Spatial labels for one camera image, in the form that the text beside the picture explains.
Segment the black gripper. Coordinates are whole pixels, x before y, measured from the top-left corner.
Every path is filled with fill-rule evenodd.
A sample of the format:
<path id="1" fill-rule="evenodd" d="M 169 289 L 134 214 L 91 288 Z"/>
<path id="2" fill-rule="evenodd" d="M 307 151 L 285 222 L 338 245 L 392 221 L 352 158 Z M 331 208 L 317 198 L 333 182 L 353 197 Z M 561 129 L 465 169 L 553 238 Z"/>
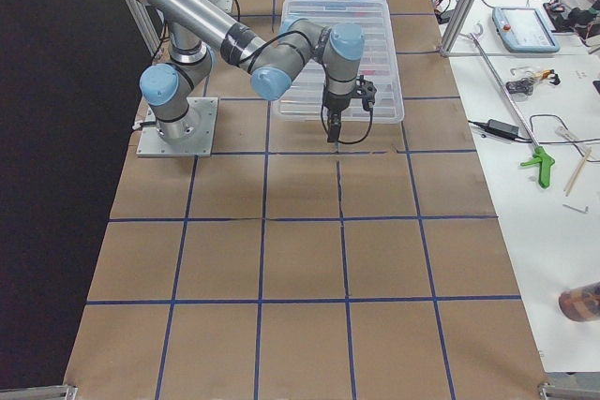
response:
<path id="1" fill-rule="evenodd" d="M 362 108 L 366 112 L 373 112 L 377 89 L 372 81 L 365 79 L 363 75 L 352 80 L 352 87 L 348 87 L 345 93 L 337 94 L 330 87 L 331 77 L 325 78 L 325 86 L 322 92 L 322 103 L 327 111 L 327 141 L 338 142 L 341 132 L 341 112 L 350 106 L 353 99 L 360 99 Z"/>

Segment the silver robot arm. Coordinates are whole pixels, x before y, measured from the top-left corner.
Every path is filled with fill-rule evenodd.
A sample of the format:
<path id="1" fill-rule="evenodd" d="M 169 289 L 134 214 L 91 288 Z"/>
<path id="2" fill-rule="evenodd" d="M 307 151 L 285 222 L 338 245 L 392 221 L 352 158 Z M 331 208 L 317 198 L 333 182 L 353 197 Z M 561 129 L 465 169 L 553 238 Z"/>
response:
<path id="1" fill-rule="evenodd" d="M 322 66 L 324 82 L 320 119 L 330 142 L 337 142 L 342 113 L 359 99 L 374 112 L 376 88 L 359 75 L 365 37 L 359 25 L 321 26 L 304 18 L 283 24 L 265 41 L 211 0 L 136 0 L 160 11 L 170 34 L 170 60 L 141 75 L 142 94 L 154 113 L 157 131 L 166 141 L 191 134 L 199 119 L 187 97 L 204 80 L 218 53 L 246 71 L 255 93 L 278 100 L 309 61 Z"/>

